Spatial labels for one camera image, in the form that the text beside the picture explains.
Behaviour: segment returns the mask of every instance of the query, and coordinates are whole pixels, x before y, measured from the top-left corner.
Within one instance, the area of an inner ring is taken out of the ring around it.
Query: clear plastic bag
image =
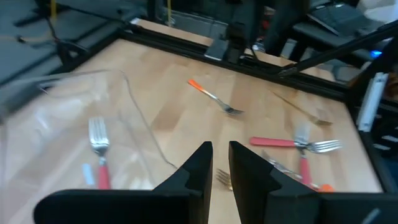
[[[105,157],[113,189],[150,190],[175,172],[137,107],[123,72],[18,80],[2,93],[26,86],[41,94],[13,114],[1,106],[3,223],[33,223],[35,204],[52,192],[96,188],[93,180],[99,157],[88,139],[92,117],[103,117],[106,123],[110,147]]]

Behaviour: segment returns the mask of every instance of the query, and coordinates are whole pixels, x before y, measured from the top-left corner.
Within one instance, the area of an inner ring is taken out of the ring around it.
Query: orange handle
[[[199,83],[197,83],[195,80],[192,80],[192,79],[188,80],[188,84],[191,85],[191,86],[193,86],[193,87],[195,87],[195,88],[196,88],[197,90],[199,90],[199,91],[205,90],[205,89],[203,89],[203,87],[202,87],[201,85],[199,85]]]
[[[319,192],[334,192],[334,188],[329,184],[322,184],[321,187],[318,189]]]

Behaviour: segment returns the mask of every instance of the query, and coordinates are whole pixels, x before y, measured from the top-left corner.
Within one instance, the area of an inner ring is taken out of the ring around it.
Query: orange-handled fork
[[[105,159],[105,153],[109,149],[109,139],[103,117],[88,120],[88,134],[93,151],[99,155],[98,188],[101,190],[111,189],[111,179]]]
[[[237,114],[241,114],[243,113],[243,111],[241,110],[236,110],[232,107],[230,107],[230,105],[227,105],[226,103],[222,102],[217,96],[209,93],[208,91],[206,91],[201,85],[199,85],[199,83],[197,83],[195,80],[190,79],[188,80],[188,84],[195,87],[197,90],[201,91],[202,93],[206,94],[207,96],[209,96],[211,99],[215,100],[218,105],[223,109],[223,111],[227,112],[230,115],[237,115]]]

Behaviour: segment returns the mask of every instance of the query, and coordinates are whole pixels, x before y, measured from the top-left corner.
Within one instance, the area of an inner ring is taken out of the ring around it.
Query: blue light
[[[378,50],[372,50],[371,51],[371,57],[372,58],[377,58],[378,56],[380,56],[381,52]]]

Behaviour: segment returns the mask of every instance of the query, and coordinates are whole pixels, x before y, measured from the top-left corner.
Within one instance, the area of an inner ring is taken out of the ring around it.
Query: wooden tabletop
[[[139,25],[201,44],[211,44],[209,38],[182,30],[147,21],[139,21]],[[262,53],[257,56],[276,65],[290,63]],[[228,142],[234,140],[258,154],[265,150],[287,168],[298,171],[299,153],[296,149],[251,146],[249,138],[292,139],[295,127],[306,122],[311,126],[311,141],[339,139],[343,144],[342,149],[328,154],[307,153],[314,183],[330,184],[337,192],[381,191],[355,126],[340,102],[125,40],[115,41],[77,71],[99,69],[116,69],[126,74],[132,95],[161,150],[176,166],[182,165],[203,141],[211,141],[214,170],[229,171]],[[329,72],[317,68],[310,68],[305,73],[333,80]],[[188,85],[190,78],[245,113],[228,116],[214,101]],[[321,105],[332,115],[333,124],[312,124],[308,116],[276,96],[276,91],[291,93],[308,107]],[[16,218],[17,211],[9,212],[9,223],[29,223],[25,218]],[[209,223],[240,223],[233,193],[215,178]]]

